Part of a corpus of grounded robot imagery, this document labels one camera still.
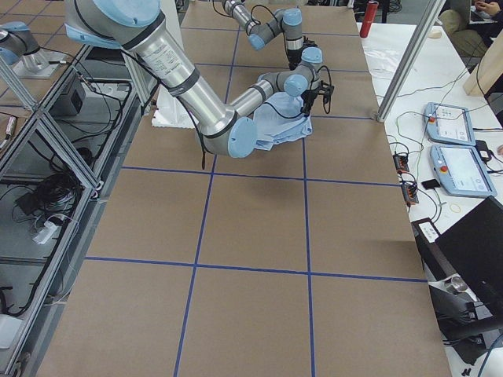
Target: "blue joint cap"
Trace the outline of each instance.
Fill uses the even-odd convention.
[[[260,38],[257,34],[250,34],[248,36],[248,41],[250,42],[251,47],[253,47],[255,51],[259,51],[260,49],[263,49],[266,46],[264,40]]]
[[[8,22],[2,25],[2,29],[6,29],[7,31],[29,31],[28,26],[21,21],[13,21]]]
[[[120,49],[120,44],[116,41],[100,38],[96,35],[76,29],[68,24],[65,24],[64,26],[66,27],[66,35],[78,43],[94,47],[102,47],[104,49]]]
[[[285,80],[284,88],[290,97],[298,97],[307,89],[307,79],[302,75],[291,75]]]
[[[283,22],[288,26],[297,26],[302,23],[302,12],[299,8],[290,8],[285,10]]]
[[[317,47],[307,47],[302,52],[302,60],[306,63],[320,64],[323,61],[323,52]]]
[[[7,63],[7,65],[13,65],[19,61],[19,57],[13,53],[10,49],[3,49],[0,47],[0,57]]]
[[[258,138],[259,133],[253,120],[247,117],[239,118],[229,132],[229,156],[235,159],[248,156],[255,149]]]
[[[93,0],[110,20],[129,27],[150,25],[159,15],[160,0]]]

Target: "white label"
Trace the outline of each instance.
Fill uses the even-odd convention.
[[[437,108],[439,135],[449,139],[468,141],[468,130],[464,124],[463,110],[460,108]]]
[[[177,53],[168,45],[161,46],[150,55],[142,58],[160,79],[165,79],[182,66],[182,61],[178,58]]]
[[[469,149],[440,149],[446,160],[446,165],[449,167],[449,173],[456,189],[480,192],[489,191],[485,179],[480,173],[479,166]]]
[[[434,243],[435,240],[439,238],[439,234],[433,229],[433,225],[431,225],[431,223],[422,222],[419,224],[419,228],[429,243]]]

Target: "silver arm segment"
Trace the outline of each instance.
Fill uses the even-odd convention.
[[[49,66],[49,61],[30,29],[20,21],[0,25],[0,56],[8,65],[21,59],[31,72],[38,72]]]
[[[259,98],[256,93],[245,92],[244,97],[232,104],[224,104],[167,31],[159,0],[132,0],[128,7],[121,0],[65,0],[65,4],[68,36],[93,46],[136,53],[171,95],[199,120],[201,141],[214,154],[232,157],[250,154],[257,133],[255,124],[246,115],[289,85],[300,86],[300,94],[308,89],[308,84],[312,86],[319,81],[317,64],[321,61],[311,63],[312,54],[306,53],[307,59],[295,71],[263,77],[257,87],[263,87],[265,95],[260,90],[255,90]],[[321,51],[316,50],[321,59]]]
[[[245,30],[248,41],[256,49],[262,49],[278,35],[285,34],[285,49],[290,69],[301,61],[301,53],[316,44],[303,37],[302,13],[298,8],[279,9],[273,19],[261,24],[253,18],[241,0],[222,0],[222,7]]]

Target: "brown table surface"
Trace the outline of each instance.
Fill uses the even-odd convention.
[[[144,118],[38,376],[450,376],[352,12],[302,11],[332,113],[206,170]],[[182,35],[225,101],[286,65],[208,3]]]

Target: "laptop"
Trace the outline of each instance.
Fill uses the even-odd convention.
[[[489,14],[476,10],[475,6],[472,5],[472,0],[451,0],[450,8],[458,12],[468,25],[492,24],[495,22],[491,20]]]

